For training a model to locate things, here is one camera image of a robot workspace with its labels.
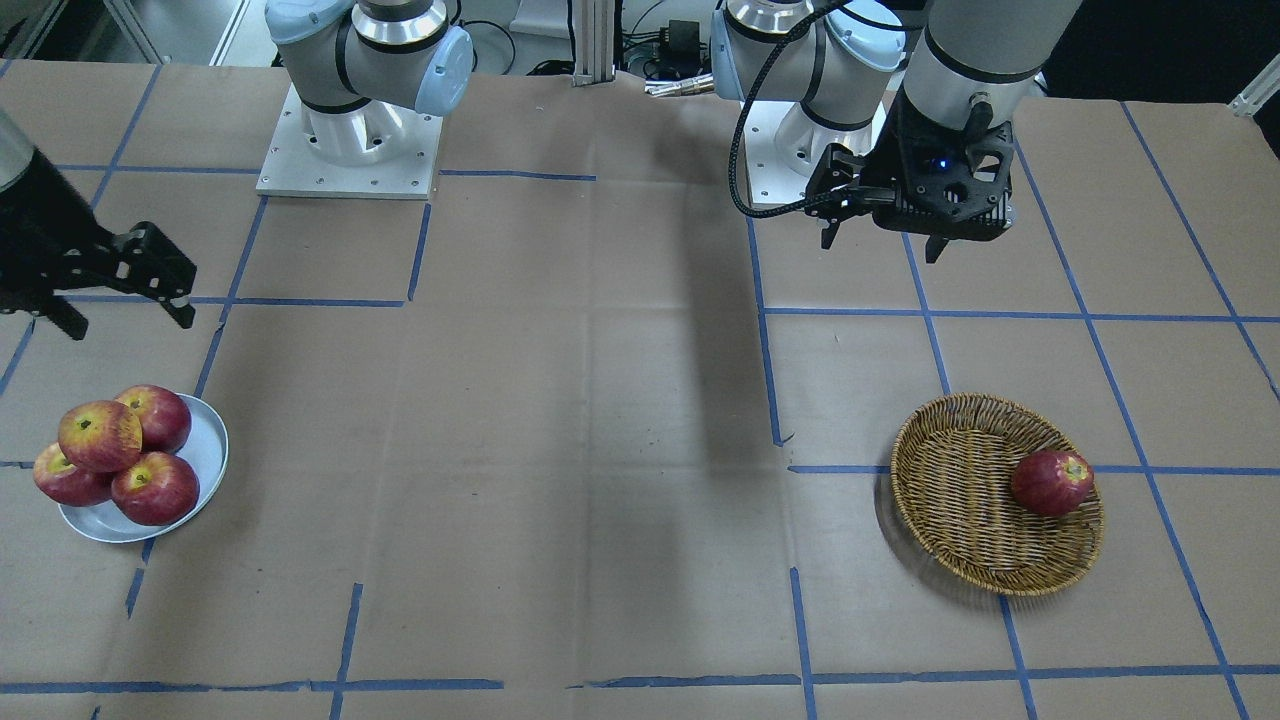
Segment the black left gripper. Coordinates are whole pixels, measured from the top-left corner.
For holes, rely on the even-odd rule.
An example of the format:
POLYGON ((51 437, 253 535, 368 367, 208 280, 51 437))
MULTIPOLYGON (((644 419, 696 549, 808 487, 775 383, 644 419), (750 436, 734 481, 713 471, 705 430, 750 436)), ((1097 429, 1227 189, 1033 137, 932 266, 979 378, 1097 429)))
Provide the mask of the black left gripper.
MULTIPOLYGON (((820 220, 820 249, 831 250, 842 222, 886 205, 886 188, 861 182, 865 165, 841 143, 828 143, 805 187, 805 215, 820 220)), ((936 264, 950 245, 946 236, 925 241, 925 264, 936 264)))

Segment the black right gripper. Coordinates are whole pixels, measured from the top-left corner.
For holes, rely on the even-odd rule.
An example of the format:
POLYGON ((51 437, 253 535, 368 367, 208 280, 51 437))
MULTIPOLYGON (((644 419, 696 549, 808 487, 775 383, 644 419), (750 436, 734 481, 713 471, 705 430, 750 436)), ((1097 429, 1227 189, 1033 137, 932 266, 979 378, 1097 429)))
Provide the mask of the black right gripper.
POLYGON ((74 341, 88 319, 59 293, 105 287, 160 304, 189 329, 197 266, 152 222, 114 233, 40 150, 3 191, 3 313, 42 316, 74 341))

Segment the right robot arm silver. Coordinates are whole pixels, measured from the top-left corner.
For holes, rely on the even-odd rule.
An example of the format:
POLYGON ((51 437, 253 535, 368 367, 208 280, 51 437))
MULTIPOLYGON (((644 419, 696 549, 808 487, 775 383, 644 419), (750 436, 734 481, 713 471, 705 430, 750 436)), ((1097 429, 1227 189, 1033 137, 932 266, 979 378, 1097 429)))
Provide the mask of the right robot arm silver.
MULTIPOLYGON (((320 199, 425 199, 442 122, 465 95, 470 35, 442 1, 269 1, 265 23, 291 91, 257 191, 320 199)), ((88 202, 3 118, 1 309, 73 340, 87 319, 68 290, 157 302, 191 327, 197 268, 151 222, 104 228, 88 202)))

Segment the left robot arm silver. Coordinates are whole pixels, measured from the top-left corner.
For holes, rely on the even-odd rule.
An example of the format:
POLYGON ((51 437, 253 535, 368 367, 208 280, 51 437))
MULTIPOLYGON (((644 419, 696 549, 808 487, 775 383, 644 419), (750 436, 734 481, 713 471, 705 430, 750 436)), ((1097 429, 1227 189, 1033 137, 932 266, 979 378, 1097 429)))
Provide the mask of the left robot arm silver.
POLYGON ((1012 118, 1076 1, 928 1, 909 22, 878 1, 724 1, 716 94, 741 105, 730 197, 745 217, 801 213, 828 249, 841 224, 989 242, 1011 204, 1012 118))

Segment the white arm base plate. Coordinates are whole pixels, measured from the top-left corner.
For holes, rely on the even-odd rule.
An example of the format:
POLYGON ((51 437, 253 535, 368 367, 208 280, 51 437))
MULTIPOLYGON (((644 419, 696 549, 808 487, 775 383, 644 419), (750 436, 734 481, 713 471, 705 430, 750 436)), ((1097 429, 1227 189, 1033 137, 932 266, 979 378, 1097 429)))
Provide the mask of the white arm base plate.
POLYGON ((320 113, 289 87, 256 190, 273 197, 426 201, 442 127, 440 117, 379 101, 320 113))
POLYGON ((804 199, 814 165, 831 143, 864 156, 876 146, 887 119, 879 104, 870 123, 859 129, 832 129, 813 120, 799 102, 753 105, 744 131, 750 205, 777 208, 804 199))

